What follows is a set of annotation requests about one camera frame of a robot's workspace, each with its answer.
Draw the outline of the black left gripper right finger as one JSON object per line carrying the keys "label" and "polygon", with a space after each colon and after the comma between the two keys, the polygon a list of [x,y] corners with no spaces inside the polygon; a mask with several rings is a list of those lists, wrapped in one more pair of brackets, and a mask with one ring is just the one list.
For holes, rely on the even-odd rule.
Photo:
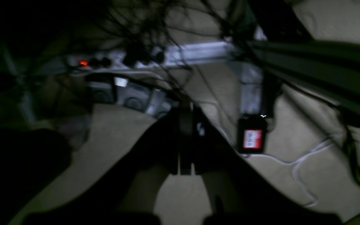
{"label": "black left gripper right finger", "polygon": [[196,173],[201,175],[212,215],[205,225],[338,225],[332,213],[308,210],[269,184],[239,156],[201,108],[194,108]]}

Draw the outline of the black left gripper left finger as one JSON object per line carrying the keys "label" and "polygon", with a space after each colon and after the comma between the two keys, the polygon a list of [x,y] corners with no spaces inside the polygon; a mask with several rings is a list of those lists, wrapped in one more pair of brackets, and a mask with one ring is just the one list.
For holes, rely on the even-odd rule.
{"label": "black left gripper left finger", "polygon": [[179,113],[171,110],[89,189],[69,203],[24,219],[25,225],[160,225],[158,191],[177,169]]}

